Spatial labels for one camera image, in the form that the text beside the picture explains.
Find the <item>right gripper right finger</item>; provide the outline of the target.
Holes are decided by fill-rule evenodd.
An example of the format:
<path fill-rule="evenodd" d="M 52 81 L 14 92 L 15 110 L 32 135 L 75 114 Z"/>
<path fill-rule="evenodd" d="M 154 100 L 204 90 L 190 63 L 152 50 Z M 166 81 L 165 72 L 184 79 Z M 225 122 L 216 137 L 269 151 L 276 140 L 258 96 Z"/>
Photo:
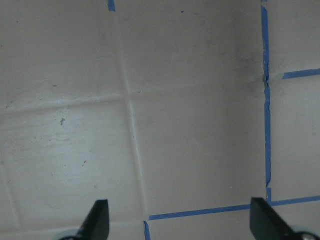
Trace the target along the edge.
<path fill-rule="evenodd" d="M 249 228 L 256 240 L 318 240 L 309 231 L 293 230 L 261 197 L 250 200 Z"/>

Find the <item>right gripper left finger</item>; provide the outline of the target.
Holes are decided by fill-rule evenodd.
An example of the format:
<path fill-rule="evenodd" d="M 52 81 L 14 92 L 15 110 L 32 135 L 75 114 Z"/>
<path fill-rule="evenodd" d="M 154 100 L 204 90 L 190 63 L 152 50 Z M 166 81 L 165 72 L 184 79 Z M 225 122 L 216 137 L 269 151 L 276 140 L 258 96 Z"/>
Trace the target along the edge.
<path fill-rule="evenodd" d="M 96 200 L 81 224 L 74 240 L 107 240 L 110 233 L 109 204 L 107 199 Z"/>

